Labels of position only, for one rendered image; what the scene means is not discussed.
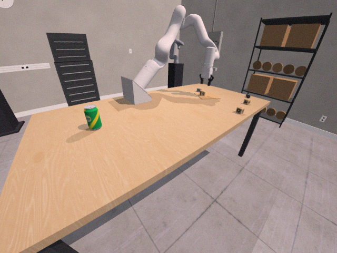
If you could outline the tan mat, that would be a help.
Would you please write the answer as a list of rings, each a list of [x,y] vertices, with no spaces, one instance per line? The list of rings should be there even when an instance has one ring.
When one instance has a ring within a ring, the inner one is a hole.
[[[200,93],[194,93],[194,94],[196,94],[201,99],[221,99],[212,93],[205,93],[205,96],[201,96]]]

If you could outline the green drink can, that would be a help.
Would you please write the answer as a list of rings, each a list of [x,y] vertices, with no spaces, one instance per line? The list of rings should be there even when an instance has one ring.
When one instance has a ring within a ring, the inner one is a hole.
[[[102,127],[100,114],[96,105],[91,104],[84,107],[84,114],[89,129],[98,130]]]

